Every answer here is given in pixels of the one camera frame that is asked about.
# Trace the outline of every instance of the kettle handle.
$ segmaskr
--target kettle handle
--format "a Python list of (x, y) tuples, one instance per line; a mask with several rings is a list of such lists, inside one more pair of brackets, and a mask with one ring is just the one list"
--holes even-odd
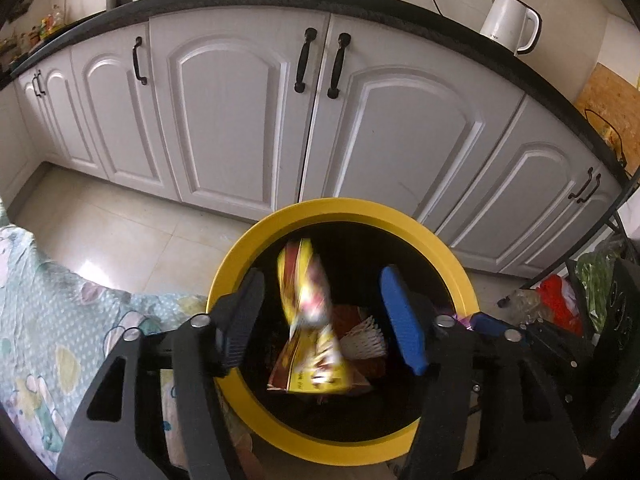
[(527, 44), (516, 50), (516, 54), (528, 54), (536, 47), (538, 40), (540, 39), (540, 33), (542, 32), (542, 16), (540, 16), (539, 12), (536, 10), (533, 10), (531, 7), (527, 7), (526, 19), (533, 22), (533, 33), (529, 41), (527, 41)]

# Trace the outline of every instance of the yellow ring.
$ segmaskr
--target yellow ring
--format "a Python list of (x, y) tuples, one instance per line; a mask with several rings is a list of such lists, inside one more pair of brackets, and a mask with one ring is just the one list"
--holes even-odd
[[(301, 227), (336, 221), (366, 224), (402, 238), (438, 271), (459, 316), (478, 312), (478, 300), (466, 272), (436, 235), (395, 209), (354, 198), (320, 198), (294, 204), (251, 227), (222, 261), (211, 285), (207, 312), (220, 296), (238, 289), (250, 264), (275, 241)], [(419, 419), (375, 440), (353, 443), (320, 440), (286, 426), (271, 415), (255, 399), (237, 369), (218, 384), (226, 401), (249, 428), (270, 444), (311, 462), (357, 466), (391, 460), (409, 451), (418, 427)]]

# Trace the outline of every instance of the countertop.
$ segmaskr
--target countertop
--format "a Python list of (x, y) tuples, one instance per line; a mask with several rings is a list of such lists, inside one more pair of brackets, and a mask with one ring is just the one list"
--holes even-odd
[[(625, 171), (580, 112), (535, 70), (509, 50), (449, 18), (400, 0), (137, 0), (85, 20), (51, 41), (11, 72), (15, 79), (59, 50), (110, 30), (146, 22), (152, 16), (201, 7), (274, 6), (323, 10), (381, 23), (439, 43), (498, 73), (555, 114), (623, 186)], [(0, 80), (0, 89), (8, 84)]]

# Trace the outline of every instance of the electric kettle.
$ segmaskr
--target electric kettle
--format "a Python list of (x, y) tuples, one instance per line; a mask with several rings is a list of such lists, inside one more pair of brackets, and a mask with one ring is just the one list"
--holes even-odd
[[(533, 33), (524, 41), (527, 21), (533, 22)], [(528, 54), (537, 45), (542, 31), (540, 14), (520, 0), (494, 0), (480, 34), (491, 38), (514, 54)]]

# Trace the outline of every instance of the cabinet door panel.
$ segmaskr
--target cabinet door panel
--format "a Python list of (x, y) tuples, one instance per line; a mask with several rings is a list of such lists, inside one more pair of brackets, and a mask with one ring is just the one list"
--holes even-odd
[(27, 72), (15, 82), (24, 124), (41, 158), (62, 165), (62, 146), (50, 126), (44, 99), (36, 96), (33, 77), (33, 72)]
[(46, 92), (51, 126), (64, 144), (65, 165), (84, 173), (106, 177), (91, 139), (71, 68), (69, 49), (38, 65), (39, 81)]
[[(600, 185), (584, 204), (572, 202), (549, 228), (514, 259), (502, 272), (533, 277), (560, 258), (600, 219), (620, 193), (620, 185), (604, 167), (594, 171), (600, 174)], [(595, 186), (592, 181), (583, 192), (586, 197)]]
[(39, 163), (27, 134), (13, 85), (0, 92), (0, 196), (4, 206)]
[[(132, 48), (147, 85), (136, 80)], [(82, 106), (108, 177), (113, 182), (177, 199), (162, 143), (151, 73), (147, 25), (109, 32), (72, 48)]]
[[(341, 33), (351, 35), (336, 99)], [(422, 38), (332, 16), (301, 199), (364, 198), (434, 230), (502, 135), (523, 92)]]
[[(260, 219), (298, 200), (328, 14), (204, 9), (150, 21), (162, 131), (181, 199)], [(294, 92), (305, 30), (306, 89)]]
[[(569, 195), (582, 186), (588, 168), (599, 164), (561, 121), (527, 97), (436, 234), (464, 266), (532, 276), (533, 270), (517, 269), (512, 262), (537, 250), (545, 236), (573, 217), (576, 204)], [(567, 240), (573, 240), (568, 246), (586, 231), (578, 232), (577, 223), (567, 229)], [(553, 254), (551, 249), (541, 252), (536, 263), (541, 268), (551, 264)]]

